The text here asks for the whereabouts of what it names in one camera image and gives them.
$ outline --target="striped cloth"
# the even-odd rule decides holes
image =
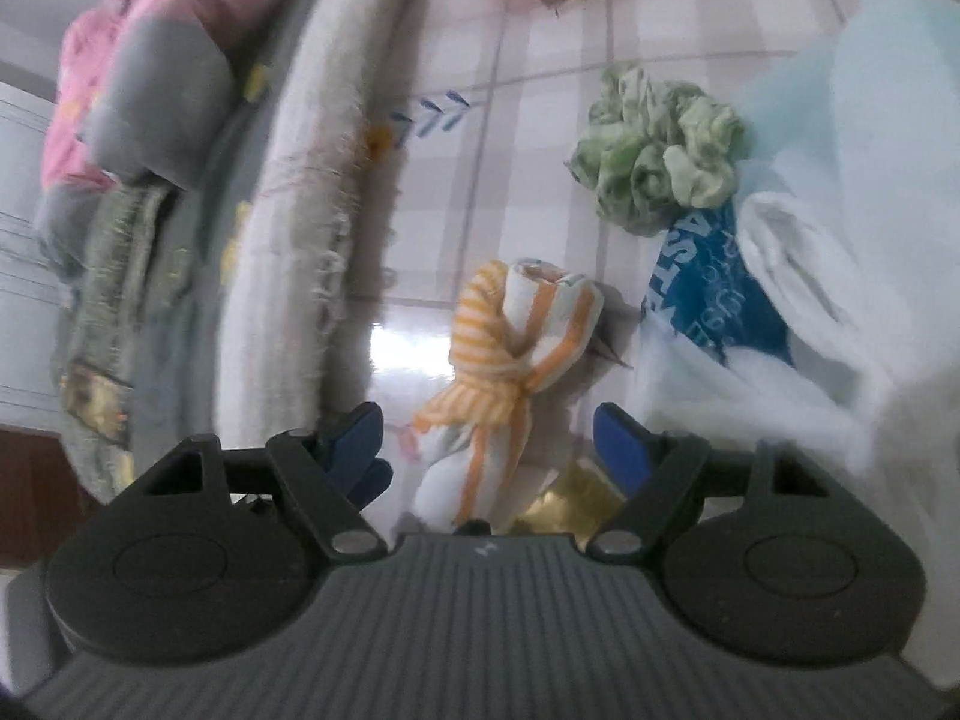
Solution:
[[[482,266],[453,319],[453,383],[414,416],[428,466],[412,514],[430,530],[486,519],[530,436],[530,396],[587,348],[603,295],[586,276],[539,260]]]

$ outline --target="folded clothes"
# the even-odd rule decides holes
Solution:
[[[596,191],[597,213],[629,232],[666,227],[683,210],[717,208],[736,189],[728,153],[733,108],[695,84],[654,81],[637,63],[604,71],[600,100],[568,161]]]
[[[429,466],[412,514],[449,532],[489,519],[530,436],[530,397],[587,348],[603,295],[586,276],[539,260],[491,262],[464,287],[453,319],[453,383],[414,416]]]

